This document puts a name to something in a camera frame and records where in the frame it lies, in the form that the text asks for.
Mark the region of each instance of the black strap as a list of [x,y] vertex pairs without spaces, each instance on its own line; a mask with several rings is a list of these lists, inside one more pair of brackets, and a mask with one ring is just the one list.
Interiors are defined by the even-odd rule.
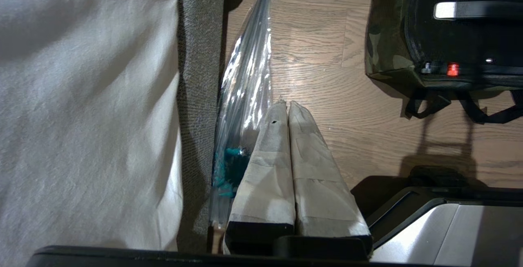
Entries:
[[478,105],[472,101],[468,92],[456,92],[456,95],[460,99],[463,109],[465,109],[465,112],[469,115],[469,118],[471,118],[472,121],[482,124],[505,124],[523,116],[523,90],[512,90],[510,92],[515,105],[490,116],[485,114],[485,112],[483,112]]
[[[423,112],[418,112],[423,100],[427,100],[427,108]],[[430,114],[434,114],[444,107],[450,105],[450,99],[448,99],[446,93],[441,91],[430,91],[426,89],[416,90],[407,107],[405,113],[408,116],[414,116],[416,118],[425,118]]]

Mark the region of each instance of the white sheet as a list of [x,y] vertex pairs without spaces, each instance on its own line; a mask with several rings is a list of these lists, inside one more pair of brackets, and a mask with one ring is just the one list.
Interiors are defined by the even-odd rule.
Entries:
[[0,262],[176,248],[177,0],[0,0]]

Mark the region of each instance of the wooden floor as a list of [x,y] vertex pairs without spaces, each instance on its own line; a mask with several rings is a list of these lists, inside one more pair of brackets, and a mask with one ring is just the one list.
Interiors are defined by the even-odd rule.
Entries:
[[[249,7],[229,13],[230,50]],[[471,124],[459,102],[419,120],[402,116],[405,98],[364,74],[370,0],[273,0],[273,98],[298,101],[316,119],[345,182],[406,176],[415,165],[446,165],[490,187],[523,187],[523,118]],[[488,113],[509,93],[481,100]]]

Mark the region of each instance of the camouflage bag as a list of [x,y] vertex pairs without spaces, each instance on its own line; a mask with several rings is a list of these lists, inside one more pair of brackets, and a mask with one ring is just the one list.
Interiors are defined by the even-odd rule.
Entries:
[[[522,18],[523,0],[372,0],[366,74],[410,96],[405,112],[417,118],[453,93],[474,122],[509,122],[523,115]],[[510,90],[515,105],[486,115],[475,90]]]

